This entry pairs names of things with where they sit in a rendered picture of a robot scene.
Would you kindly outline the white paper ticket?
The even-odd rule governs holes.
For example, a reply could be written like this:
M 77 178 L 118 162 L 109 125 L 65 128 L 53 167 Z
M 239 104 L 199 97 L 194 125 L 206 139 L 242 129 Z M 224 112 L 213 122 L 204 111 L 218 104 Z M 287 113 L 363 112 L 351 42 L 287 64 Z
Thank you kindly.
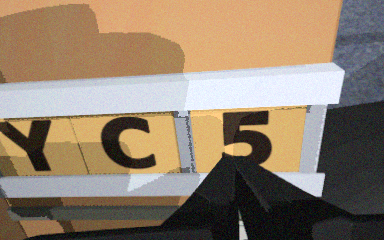
M 246 230 L 243 227 L 242 221 L 239 221 L 239 238 L 240 240 L 248 240 Z

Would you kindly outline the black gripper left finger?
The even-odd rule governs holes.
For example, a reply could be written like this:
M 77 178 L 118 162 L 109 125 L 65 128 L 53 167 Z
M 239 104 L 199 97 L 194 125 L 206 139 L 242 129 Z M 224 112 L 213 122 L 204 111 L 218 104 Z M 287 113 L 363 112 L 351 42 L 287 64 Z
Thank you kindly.
M 240 240 L 236 168 L 222 157 L 160 226 L 50 233 L 22 240 Z

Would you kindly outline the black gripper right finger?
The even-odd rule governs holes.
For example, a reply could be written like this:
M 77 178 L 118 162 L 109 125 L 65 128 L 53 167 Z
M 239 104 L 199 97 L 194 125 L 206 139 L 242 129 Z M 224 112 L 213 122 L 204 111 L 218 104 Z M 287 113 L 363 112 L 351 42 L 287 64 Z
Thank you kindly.
M 384 240 L 384 214 L 352 214 L 233 156 L 248 240 Z

